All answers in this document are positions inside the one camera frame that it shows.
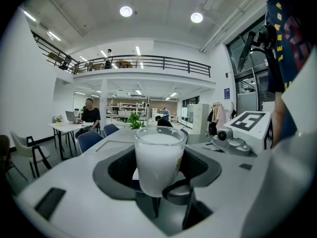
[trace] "glass cup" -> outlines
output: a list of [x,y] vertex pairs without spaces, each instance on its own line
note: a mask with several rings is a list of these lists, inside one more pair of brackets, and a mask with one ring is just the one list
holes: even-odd
[[144,127],[135,133],[135,153],[142,191],[162,197],[173,184],[184,153],[187,136],[174,128]]

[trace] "fluorescent light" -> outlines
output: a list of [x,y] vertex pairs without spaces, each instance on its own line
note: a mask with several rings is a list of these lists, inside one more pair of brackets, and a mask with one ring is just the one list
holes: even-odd
[[129,6],[124,6],[120,9],[120,14],[123,17],[130,17],[133,13],[133,10]]
[[87,61],[86,59],[84,59],[82,56],[80,56],[80,58],[82,59],[82,60],[84,60],[84,61]]
[[102,50],[100,50],[100,52],[107,58],[108,56],[105,54],[105,52],[103,52]]
[[135,48],[137,49],[138,56],[140,56],[140,55],[141,55],[141,52],[140,52],[139,46],[136,46]]
[[60,41],[60,38],[59,38],[59,37],[57,37],[54,33],[49,32],[49,34],[50,34],[50,35],[52,35],[54,38],[56,38],[58,41]]
[[204,19],[204,17],[199,13],[199,12],[195,12],[191,15],[190,19],[194,22],[194,23],[200,23],[202,22],[202,20]]
[[36,19],[34,17],[32,17],[30,14],[28,14],[26,11],[24,11],[24,14],[27,15],[30,19],[32,19],[34,22],[36,21]]

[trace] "floor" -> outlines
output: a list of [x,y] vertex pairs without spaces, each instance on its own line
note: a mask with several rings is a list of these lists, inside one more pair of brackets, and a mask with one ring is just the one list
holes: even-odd
[[[124,126],[129,126],[128,124],[121,122],[121,121],[115,121],[114,119],[112,120],[112,123],[115,124],[117,127],[119,128],[123,128]],[[149,121],[149,125],[150,126],[154,126],[156,125],[157,122],[153,122],[153,121]],[[185,127],[180,124],[180,123],[174,123],[172,122],[172,125],[174,128],[177,129],[185,129],[186,131],[189,132],[189,134],[191,133],[191,128]],[[66,158],[70,158],[70,151],[69,151],[69,147],[68,144],[66,144],[65,142],[65,136],[62,136],[62,145],[64,148],[64,157]],[[43,147],[46,147],[48,149],[48,151],[51,153],[51,156],[48,158],[48,162],[50,163],[50,165],[53,167],[55,167],[56,165],[58,165],[61,162],[60,159],[60,153],[59,153],[59,148],[58,148],[58,139],[56,137],[56,145],[57,145],[57,149],[55,149],[55,145],[54,145],[54,140],[50,140],[44,143],[40,144]],[[74,150],[74,145],[73,143],[71,143],[71,147],[72,147],[72,152],[74,154],[75,150]],[[9,171],[10,177],[7,174],[7,181],[9,183],[9,185],[11,186],[12,190],[14,191],[15,194],[19,194],[23,188],[25,188],[28,184],[32,183],[34,181],[32,172],[31,172],[31,168],[29,165],[29,161],[28,158],[25,157],[21,157],[17,152],[13,152],[11,153],[11,158],[12,158],[12,162],[17,166],[17,168],[24,174],[24,176],[28,179],[28,182],[18,173],[18,171],[13,168]],[[38,163],[38,169],[39,169],[39,173],[42,176],[45,172],[48,171],[48,169],[45,167],[45,165],[43,163]]]

